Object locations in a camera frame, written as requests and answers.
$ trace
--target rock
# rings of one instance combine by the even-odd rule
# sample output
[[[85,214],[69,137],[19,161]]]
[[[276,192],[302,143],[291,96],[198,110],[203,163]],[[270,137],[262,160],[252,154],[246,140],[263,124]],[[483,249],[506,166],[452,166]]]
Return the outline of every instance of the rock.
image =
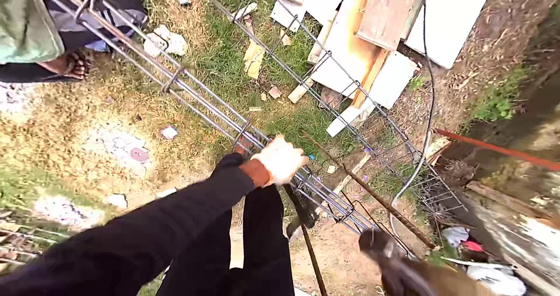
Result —
[[[112,204],[116,207],[120,207],[122,209],[126,209],[128,207],[128,203],[124,195],[121,194],[112,194],[107,197],[107,203]]]

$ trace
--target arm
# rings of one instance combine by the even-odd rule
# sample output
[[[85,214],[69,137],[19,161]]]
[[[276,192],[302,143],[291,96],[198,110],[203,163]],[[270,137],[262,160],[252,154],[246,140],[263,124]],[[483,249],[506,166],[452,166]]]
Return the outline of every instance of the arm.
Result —
[[[270,177],[258,160],[153,201],[0,279],[1,295],[136,295],[208,224]]]

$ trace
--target dark pants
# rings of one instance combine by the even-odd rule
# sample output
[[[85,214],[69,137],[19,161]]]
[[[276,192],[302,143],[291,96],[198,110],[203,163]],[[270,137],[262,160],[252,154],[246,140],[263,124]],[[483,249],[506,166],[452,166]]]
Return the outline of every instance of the dark pants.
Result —
[[[241,163],[240,154],[229,154],[214,172]],[[250,192],[243,210],[243,269],[229,270],[228,210],[173,260],[158,296],[293,295],[290,250],[282,234],[283,217],[284,206],[274,185]]]

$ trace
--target gloved hand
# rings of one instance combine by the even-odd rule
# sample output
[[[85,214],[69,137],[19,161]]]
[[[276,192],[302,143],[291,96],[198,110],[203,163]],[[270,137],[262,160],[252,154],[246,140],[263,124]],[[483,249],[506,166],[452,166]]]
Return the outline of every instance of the gloved hand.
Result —
[[[259,154],[252,159],[258,159],[270,174],[270,180],[264,186],[283,185],[289,183],[296,171],[309,162],[303,149],[293,148],[292,143],[286,142],[284,135],[276,135]]]

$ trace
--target wire tie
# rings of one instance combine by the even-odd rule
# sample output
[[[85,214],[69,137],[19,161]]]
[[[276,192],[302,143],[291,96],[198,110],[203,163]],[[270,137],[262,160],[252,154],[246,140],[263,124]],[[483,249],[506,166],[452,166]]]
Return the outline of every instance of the wire tie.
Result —
[[[167,82],[167,84],[165,84],[164,86],[162,86],[161,88],[161,92],[166,93],[169,92],[169,89],[171,88],[172,84],[175,82],[175,80],[177,80],[177,77],[179,76],[179,74],[184,70],[185,68],[183,66],[181,66],[176,72],[175,75],[173,75],[173,77],[169,80],[169,82]]]

